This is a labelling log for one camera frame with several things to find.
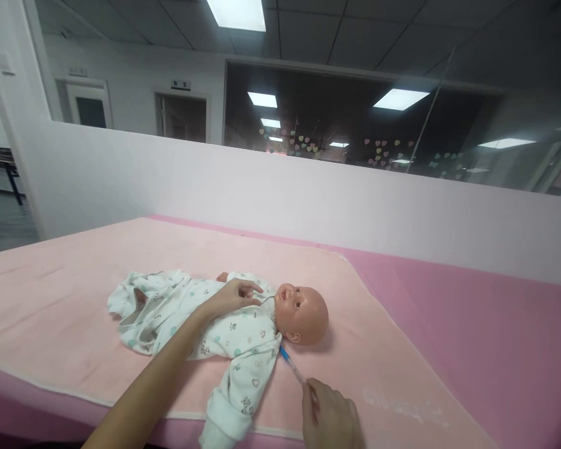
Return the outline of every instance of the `doll head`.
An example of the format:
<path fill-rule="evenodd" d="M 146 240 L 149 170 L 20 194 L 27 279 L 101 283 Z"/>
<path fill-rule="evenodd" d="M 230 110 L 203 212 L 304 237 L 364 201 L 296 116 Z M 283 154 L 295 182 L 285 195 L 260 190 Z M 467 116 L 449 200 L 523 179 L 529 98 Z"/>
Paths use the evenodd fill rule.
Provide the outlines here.
<path fill-rule="evenodd" d="M 324 298 L 311 287 L 281 285 L 274 296 L 274 311 L 279 332 L 295 344 L 316 344 L 328 329 Z"/>

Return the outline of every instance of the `glass wall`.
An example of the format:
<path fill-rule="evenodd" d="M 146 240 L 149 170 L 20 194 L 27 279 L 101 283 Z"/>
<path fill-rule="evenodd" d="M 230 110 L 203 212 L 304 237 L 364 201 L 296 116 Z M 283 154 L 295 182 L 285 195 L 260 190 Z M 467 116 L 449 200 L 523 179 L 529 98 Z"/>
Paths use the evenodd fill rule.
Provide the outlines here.
<path fill-rule="evenodd" d="M 561 0 L 35 5 L 55 120 L 561 196 Z"/>

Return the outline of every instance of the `doorway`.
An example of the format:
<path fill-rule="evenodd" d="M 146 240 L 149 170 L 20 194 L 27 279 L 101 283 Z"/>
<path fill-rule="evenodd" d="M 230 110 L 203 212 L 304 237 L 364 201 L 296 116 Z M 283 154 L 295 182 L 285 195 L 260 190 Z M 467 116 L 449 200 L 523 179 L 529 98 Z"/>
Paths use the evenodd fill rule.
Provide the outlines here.
<path fill-rule="evenodd" d="M 156 93 L 156 105 L 159 135 L 207 143 L 206 99 Z"/>
<path fill-rule="evenodd" d="M 113 129 L 106 81 L 64 79 L 56 85 L 66 122 Z"/>

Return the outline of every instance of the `light switch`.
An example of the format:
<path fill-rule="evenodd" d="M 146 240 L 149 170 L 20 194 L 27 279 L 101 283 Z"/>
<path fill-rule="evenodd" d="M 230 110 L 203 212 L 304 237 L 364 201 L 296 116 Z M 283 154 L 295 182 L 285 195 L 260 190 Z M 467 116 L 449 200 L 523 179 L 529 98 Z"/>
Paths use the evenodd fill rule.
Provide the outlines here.
<path fill-rule="evenodd" d="M 11 62 L 9 61 L 6 53 L 0 53 L 0 71 L 4 75 L 14 75 L 14 71 L 11 68 Z"/>

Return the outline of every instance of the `white partition wall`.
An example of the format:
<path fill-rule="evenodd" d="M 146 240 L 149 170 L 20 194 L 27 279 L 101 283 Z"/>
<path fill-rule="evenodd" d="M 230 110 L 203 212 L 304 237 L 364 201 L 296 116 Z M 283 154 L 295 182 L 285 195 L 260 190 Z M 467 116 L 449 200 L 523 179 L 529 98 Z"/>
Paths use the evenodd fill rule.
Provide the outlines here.
<path fill-rule="evenodd" d="M 45 238 L 158 213 L 561 284 L 561 198 L 53 122 L 20 2 L 0 109 Z"/>

